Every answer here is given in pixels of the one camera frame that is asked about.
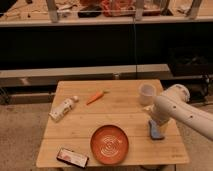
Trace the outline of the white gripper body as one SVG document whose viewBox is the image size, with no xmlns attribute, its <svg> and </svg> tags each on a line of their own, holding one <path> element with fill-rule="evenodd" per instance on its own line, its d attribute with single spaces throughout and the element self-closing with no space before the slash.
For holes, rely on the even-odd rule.
<svg viewBox="0 0 213 171">
<path fill-rule="evenodd" d="M 156 122 L 161 132 L 165 132 L 168 127 L 169 116 L 161 113 L 152 113 L 151 118 Z"/>
</svg>

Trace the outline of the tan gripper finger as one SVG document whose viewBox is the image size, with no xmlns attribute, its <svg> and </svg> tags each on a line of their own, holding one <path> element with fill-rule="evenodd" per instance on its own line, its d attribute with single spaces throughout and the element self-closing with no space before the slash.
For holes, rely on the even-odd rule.
<svg viewBox="0 0 213 171">
<path fill-rule="evenodd" d="M 146 112 L 152 112 L 153 111 L 153 105 L 148 105 L 143 107 L 143 110 Z"/>
</svg>

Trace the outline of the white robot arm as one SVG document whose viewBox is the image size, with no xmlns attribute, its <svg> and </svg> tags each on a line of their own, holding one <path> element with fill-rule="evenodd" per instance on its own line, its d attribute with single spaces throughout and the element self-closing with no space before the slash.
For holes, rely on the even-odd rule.
<svg viewBox="0 0 213 171">
<path fill-rule="evenodd" d="M 213 114 L 189 105 L 189 100 L 189 90 L 182 84 L 174 84 L 157 95 L 147 110 L 159 126 L 173 118 L 213 141 Z"/>
</svg>

